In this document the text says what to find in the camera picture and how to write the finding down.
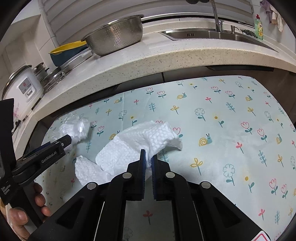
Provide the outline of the left hand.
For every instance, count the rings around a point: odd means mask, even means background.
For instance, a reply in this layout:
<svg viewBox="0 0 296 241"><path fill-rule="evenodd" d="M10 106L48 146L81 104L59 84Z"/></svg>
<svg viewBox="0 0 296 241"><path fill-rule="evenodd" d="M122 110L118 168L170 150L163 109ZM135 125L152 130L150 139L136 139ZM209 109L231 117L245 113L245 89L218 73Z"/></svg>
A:
<svg viewBox="0 0 296 241"><path fill-rule="evenodd" d="M34 183L34 190L35 190L35 202L40 207L41 212L43 213L46 220L48 217L51 216L50 209L45 205L46 199L41 194L43 188L38 183ZM29 217L25 211L19 208L10 208L8 210L8 218L10 221L10 226L14 230L15 234L21 240L28 240L30 233L25 228L25 225L29 222Z"/></svg>

